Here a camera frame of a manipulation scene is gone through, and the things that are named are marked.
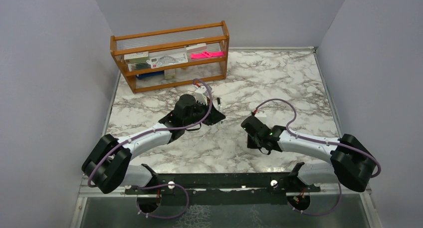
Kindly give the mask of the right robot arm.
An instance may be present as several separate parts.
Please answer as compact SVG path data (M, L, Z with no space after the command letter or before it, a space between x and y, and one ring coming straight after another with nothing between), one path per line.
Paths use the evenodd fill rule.
M320 160L316 164L303 164L293 169L288 186L299 192L307 185L340 183L355 191L365 191L377 166L375 158L352 135L342 138L310 138L283 126L269 128L254 115L247 117L241 127L247 133L247 146L251 149L291 152Z

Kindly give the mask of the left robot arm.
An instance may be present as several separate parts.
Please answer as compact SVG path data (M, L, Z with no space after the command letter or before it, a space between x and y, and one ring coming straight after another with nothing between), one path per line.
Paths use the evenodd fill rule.
M212 101L202 104L194 96L184 94L174 109L151 128L121 138L102 136L81 167L88 176L87 185L104 194L120 186L136 186L151 193L157 186L155 171L147 165L131 166L131 160L152 148L172 143L186 131L212 126L225 118Z

